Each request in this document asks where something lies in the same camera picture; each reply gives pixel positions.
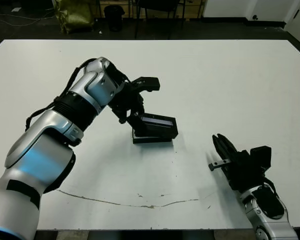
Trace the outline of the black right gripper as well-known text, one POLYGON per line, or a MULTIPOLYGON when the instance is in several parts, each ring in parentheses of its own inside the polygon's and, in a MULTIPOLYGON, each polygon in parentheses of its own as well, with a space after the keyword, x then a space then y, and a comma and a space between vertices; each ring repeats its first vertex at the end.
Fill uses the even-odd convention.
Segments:
POLYGON ((208 164, 211 171, 220 168, 232 190, 241 193, 262 185, 265 169, 246 151, 237 151, 233 143, 218 133, 212 142, 221 160, 208 164))

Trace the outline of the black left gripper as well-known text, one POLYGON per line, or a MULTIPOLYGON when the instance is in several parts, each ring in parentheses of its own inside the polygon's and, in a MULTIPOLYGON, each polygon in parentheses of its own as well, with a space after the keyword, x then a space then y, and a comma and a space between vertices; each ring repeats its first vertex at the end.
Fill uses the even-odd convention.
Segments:
POLYGON ((123 89, 108 104, 119 123, 128 122, 137 137, 145 137, 147 133, 146 124, 141 119, 145 108, 140 92, 144 90, 144 83, 125 83, 123 89))

